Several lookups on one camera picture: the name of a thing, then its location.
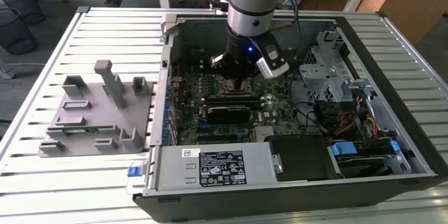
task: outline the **robotic arm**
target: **robotic arm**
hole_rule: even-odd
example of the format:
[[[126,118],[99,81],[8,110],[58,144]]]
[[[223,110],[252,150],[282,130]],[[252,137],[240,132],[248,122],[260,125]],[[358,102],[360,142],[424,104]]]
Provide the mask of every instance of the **robotic arm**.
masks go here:
[[[227,1],[227,45],[224,53],[212,57],[212,68],[240,89],[242,82],[260,72],[266,79],[287,72],[286,55],[291,52],[282,50],[270,32],[278,0]]]

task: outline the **power supply label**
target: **power supply label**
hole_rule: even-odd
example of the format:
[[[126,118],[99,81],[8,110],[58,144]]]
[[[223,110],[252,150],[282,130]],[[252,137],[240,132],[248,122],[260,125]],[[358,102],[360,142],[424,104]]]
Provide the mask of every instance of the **power supply label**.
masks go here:
[[[247,184],[243,151],[200,153],[199,172],[203,187]]]

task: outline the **black trash bin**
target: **black trash bin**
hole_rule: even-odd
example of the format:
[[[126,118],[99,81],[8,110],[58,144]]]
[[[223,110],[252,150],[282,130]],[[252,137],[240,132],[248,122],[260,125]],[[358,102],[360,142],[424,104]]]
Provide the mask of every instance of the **black trash bin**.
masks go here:
[[[20,11],[20,19],[26,24],[32,25],[42,22],[46,18],[38,0],[3,0],[10,8]]]
[[[12,55],[26,54],[38,46],[38,41],[20,20],[20,11],[12,8],[0,8],[0,46]]]

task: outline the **metal slatted surface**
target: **metal slatted surface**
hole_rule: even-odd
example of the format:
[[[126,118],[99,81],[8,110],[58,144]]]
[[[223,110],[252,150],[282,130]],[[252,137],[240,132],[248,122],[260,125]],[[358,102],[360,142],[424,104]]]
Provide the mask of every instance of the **metal slatted surface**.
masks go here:
[[[110,59],[123,81],[146,76],[158,81],[163,45],[160,20],[166,13],[186,10],[92,8],[74,22],[43,73],[43,83],[27,98],[10,130],[11,144],[0,161],[0,223],[152,223],[151,217],[127,195],[126,171],[148,153],[86,157],[39,158],[38,146],[60,103],[62,83],[68,74],[80,74],[86,82],[102,82],[94,74],[99,59]],[[188,10],[190,14],[210,14]],[[340,13],[302,12],[304,16]],[[410,54],[394,32],[375,14],[344,14],[370,49],[394,87],[398,89],[423,129],[448,160],[448,100],[435,76],[416,55]],[[355,68],[360,70],[355,58]],[[292,214],[215,220],[214,223],[447,223],[447,185],[406,193],[372,207],[331,209]]]

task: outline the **white cable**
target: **white cable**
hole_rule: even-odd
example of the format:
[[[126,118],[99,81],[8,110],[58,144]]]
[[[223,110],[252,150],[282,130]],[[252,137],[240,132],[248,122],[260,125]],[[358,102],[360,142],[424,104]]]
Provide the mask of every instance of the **white cable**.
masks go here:
[[[46,63],[12,63],[12,64],[7,64],[7,66],[14,66],[14,65],[46,65]]]

